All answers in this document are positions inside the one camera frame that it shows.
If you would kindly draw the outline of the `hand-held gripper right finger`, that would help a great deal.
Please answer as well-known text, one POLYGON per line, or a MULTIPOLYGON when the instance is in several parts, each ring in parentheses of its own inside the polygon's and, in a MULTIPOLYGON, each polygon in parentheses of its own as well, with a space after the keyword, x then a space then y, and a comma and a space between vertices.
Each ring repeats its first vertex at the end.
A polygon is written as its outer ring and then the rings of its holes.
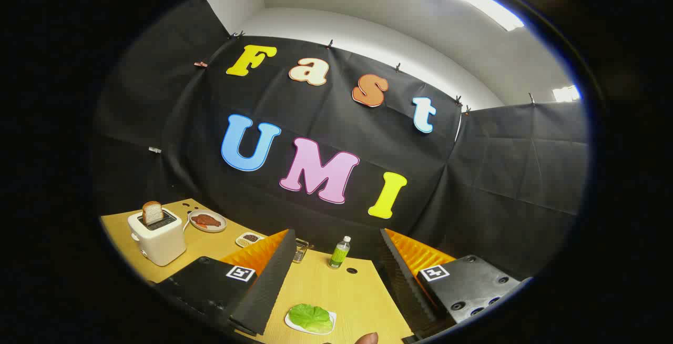
POLYGON ((471 323, 529 284, 475 255, 454 258, 387 228, 380 236, 380 273, 411 341, 471 323))

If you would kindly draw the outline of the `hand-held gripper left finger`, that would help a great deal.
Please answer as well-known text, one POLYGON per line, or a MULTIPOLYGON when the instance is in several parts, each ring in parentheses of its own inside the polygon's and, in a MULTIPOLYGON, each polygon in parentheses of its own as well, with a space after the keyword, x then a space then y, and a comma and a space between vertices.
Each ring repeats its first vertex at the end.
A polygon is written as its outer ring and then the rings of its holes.
POLYGON ((154 289, 214 329, 261 335, 295 249, 295 231, 286 229, 221 259, 200 256, 154 289))

